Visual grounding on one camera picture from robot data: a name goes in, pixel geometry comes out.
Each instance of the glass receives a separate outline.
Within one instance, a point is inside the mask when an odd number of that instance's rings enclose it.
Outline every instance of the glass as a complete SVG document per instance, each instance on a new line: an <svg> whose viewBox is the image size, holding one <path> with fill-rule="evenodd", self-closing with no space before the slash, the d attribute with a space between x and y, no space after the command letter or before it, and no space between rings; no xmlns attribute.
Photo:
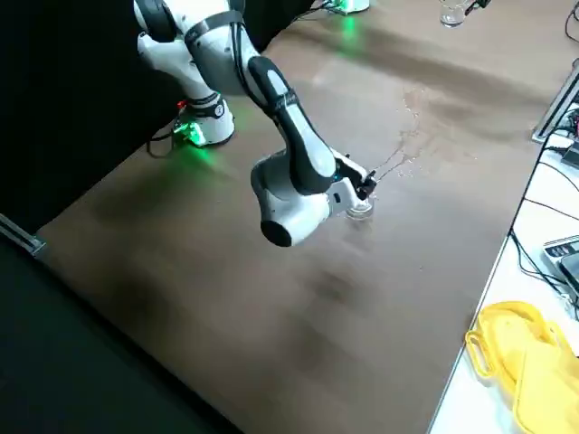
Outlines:
<svg viewBox="0 0 579 434"><path fill-rule="evenodd" d="M458 27L464 23L469 0L441 0L441 23L445 27Z"/></svg>
<svg viewBox="0 0 579 434"><path fill-rule="evenodd" d="M374 214L374 196L369 196L363 203L360 203L356 208L346 210L346 215L352 220L366 220Z"/></svg>

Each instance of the brown table surface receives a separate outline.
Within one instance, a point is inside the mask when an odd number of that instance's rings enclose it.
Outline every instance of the brown table surface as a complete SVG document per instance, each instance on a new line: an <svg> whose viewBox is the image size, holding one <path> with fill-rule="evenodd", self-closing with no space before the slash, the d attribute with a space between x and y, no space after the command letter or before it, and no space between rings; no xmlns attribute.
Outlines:
<svg viewBox="0 0 579 434"><path fill-rule="evenodd" d="M423 433L571 70L570 7L496 0L450 31L435 0L376 0L271 46L327 142L384 164L370 222L268 244L249 173L283 144L230 99L233 141L139 150L43 228L45 260L248 433Z"/></svg>

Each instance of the black backdrop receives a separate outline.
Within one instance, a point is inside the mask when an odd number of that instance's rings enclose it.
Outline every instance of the black backdrop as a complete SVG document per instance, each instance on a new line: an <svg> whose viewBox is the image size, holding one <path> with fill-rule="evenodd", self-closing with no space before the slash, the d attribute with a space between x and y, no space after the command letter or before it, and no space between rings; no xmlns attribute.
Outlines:
<svg viewBox="0 0 579 434"><path fill-rule="evenodd" d="M312 3L246 0L256 47ZM182 95L138 58L131 0L3 2L0 16L0 212L35 232L164 126Z"/></svg>

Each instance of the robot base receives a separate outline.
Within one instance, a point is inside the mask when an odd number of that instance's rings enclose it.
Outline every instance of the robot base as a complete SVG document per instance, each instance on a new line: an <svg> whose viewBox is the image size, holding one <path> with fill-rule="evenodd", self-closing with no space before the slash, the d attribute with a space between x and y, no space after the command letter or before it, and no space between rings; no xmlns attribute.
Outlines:
<svg viewBox="0 0 579 434"><path fill-rule="evenodd" d="M221 96L214 104L204 108L188 101L173 128L177 140L197 147L223 145L234 132L233 114Z"/></svg>
<svg viewBox="0 0 579 434"><path fill-rule="evenodd" d="M333 6L341 14L355 14L367 10L370 0L334 0Z"/></svg>

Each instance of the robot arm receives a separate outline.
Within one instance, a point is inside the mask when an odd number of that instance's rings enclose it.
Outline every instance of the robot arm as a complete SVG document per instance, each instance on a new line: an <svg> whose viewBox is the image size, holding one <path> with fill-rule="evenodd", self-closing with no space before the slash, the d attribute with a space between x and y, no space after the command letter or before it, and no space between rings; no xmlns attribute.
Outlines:
<svg viewBox="0 0 579 434"><path fill-rule="evenodd" d="M328 216L364 204L375 188L372 176L319 137L296 93L253 48L242 15L227 0L135 0L134 7L151 38L184 41L211 89L247 94L283 136L286 149L252 170L268 240L297 244Z"/></svg>

